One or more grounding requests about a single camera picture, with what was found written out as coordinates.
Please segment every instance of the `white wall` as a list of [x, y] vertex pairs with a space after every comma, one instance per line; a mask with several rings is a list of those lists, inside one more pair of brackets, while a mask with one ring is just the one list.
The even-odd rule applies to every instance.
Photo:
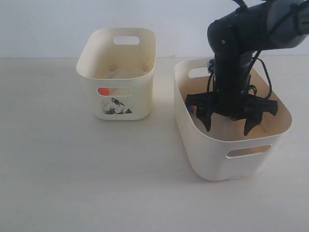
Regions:
[[[159, 57], [208, 56], [209, 23], [236, 6], [231, 0], [0, 0], [0, 57], [79, 57], [102, 27], [152, 29]], [[309, 39], [271, 54], [308, 55], [308, 45]]]

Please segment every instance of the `white table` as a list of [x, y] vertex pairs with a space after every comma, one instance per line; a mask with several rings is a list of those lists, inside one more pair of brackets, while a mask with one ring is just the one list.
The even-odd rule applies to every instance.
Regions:
[[0, 231], [308, 231], [309, 57], [265, 59], [294, 125], [259, 175], [223, 182], [186, 157], [173, 110], [181, 60], [158, 59], [154, 109], [135, 122], [92, 115], [76, 59], [0, 60]]

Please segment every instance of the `white plastic basket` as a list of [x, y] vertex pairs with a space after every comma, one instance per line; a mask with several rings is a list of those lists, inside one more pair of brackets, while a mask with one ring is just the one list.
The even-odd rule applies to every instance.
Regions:
[[[189, 71], [207, 67], [209, 59], [187, 60], [175, 67], [175, 116], [183, 143], [194, 171], [204, 179], [220, 181], [249, 176], [259, 172], [281, 136], [292, 125], [292, 116], [275, 93], [279, 111], [276, 116], [264, 113], [260, 126], [247, 137], [243, 135], [245, 120], [231, 121], [213, 114], [211, 130], [191, 116], [185, 106], [187, 94], [205, 92], [208, 77], [190, 78]], [[268, 85], [255, 70], [252, 84], [259, 96], [268, 94]]]
[[155, 34], [148, 29], [94, 32], [76, 66], [94, 115], [104, 120], [146, 117], [153, 105], [155, 61]]

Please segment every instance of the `mountain print on basket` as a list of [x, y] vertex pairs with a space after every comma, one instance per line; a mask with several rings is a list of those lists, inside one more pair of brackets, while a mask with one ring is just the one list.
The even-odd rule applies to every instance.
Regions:
[[122, 102], [112, 98], [108, 103], [102, 103], [103, 113], [106, 115], [125, 115], [131, 114], [132, 111], [126, 107]]

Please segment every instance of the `red object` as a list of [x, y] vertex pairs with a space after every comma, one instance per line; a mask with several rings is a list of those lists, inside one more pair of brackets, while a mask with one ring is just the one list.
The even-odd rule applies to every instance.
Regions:
[[98, 93], [103, 96], [109, 96], [110, 90], [108, 88], [98, 88]]

